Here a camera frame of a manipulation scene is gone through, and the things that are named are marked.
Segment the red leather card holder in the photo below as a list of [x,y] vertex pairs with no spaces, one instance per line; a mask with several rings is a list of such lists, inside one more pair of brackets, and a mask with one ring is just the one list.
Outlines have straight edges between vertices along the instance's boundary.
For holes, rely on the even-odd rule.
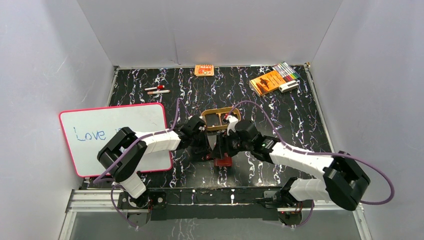
[[225,153],[223,158],[212,158],[210,154],[205,157],[207,160],[213,160],[215,167],[231,167],[233,165],[232,158]]

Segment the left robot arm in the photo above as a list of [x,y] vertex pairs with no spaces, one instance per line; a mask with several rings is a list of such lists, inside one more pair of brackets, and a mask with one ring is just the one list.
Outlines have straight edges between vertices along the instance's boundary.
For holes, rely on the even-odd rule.
[[187,149],[188,147],[208,147],[202,143],[206,139],[206,122],[202,117],[191,116],[187,122],[170,129],[146,133],[140,137],[129,127],[123,127],[98,152],[97,160],[105,168],[95,180],[98,182],[106,174],[122,186],[130,195],[130,202],[137,208],[149,203],[147,187],[137,174],[137,166],[144,155]]

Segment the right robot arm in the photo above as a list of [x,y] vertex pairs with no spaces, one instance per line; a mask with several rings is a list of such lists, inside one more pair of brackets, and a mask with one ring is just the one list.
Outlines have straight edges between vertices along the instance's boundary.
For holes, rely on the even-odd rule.
[[230,116],[228,127],[216,136],[210,156],[215,159],[249,152],[262,162],[284,165],[312,175],[312,179],[290,178],[271,197],[295,207],[306,200],[332,201],[353,211],[359,205],[370,179],[355,160],[345,156],[321,155],[319,152],[284,144],[276,137],[261,134],[250,120]]

